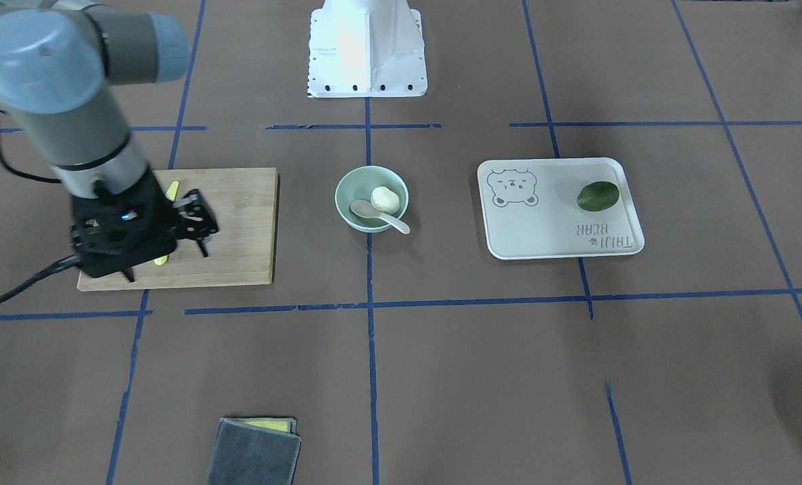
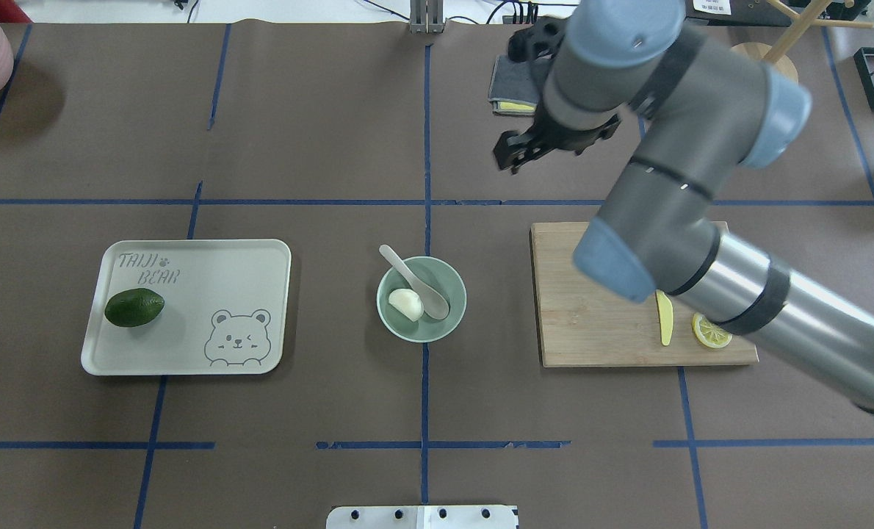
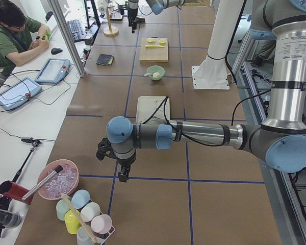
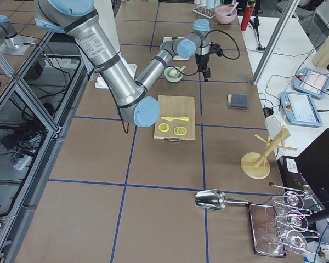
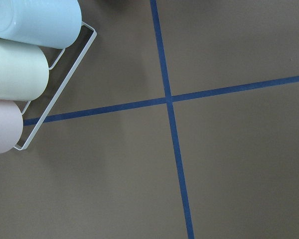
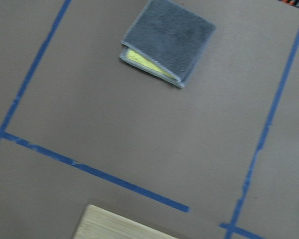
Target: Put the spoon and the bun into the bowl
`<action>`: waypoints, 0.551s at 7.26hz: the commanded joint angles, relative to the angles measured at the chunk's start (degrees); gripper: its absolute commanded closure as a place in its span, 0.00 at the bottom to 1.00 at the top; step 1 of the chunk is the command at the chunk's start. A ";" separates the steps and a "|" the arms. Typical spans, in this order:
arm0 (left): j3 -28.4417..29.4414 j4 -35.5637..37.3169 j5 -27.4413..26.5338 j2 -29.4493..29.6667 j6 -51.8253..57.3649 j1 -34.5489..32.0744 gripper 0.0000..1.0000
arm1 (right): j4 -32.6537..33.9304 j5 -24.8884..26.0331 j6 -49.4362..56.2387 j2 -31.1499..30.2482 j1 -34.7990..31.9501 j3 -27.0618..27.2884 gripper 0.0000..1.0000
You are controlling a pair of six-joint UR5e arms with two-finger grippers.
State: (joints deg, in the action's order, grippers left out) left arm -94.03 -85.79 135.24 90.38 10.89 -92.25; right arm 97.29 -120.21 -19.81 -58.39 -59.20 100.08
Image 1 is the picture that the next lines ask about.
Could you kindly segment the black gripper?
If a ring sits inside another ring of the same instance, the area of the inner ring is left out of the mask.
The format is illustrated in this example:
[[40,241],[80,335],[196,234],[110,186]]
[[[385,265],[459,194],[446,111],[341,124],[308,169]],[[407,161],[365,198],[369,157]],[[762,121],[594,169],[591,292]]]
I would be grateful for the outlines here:
[[180,240],[193,240],[203,258],[210,257],[206,243],[213,234],[219,231],[219,225],[213,220],[209,220],[210,209],[205,202],[203,193],[198,189],[192,189],[172,203],[166,198],[167,188],[162,190],[157,181],[153,188],[150,205],[152,215],[148,235],[148,242],[152,250],[176,251],[177,231],[179,231]]

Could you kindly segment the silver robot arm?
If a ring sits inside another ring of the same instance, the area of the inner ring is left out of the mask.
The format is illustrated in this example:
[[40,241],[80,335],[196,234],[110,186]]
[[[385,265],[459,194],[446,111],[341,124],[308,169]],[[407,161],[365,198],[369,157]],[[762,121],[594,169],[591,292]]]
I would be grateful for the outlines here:
[[149,259],[218,224],[199,191],[167,199],[112,86],[183,77],[189,37],[172,16],[90,1],[0,1],[0,113],[71,197],[76,251]]

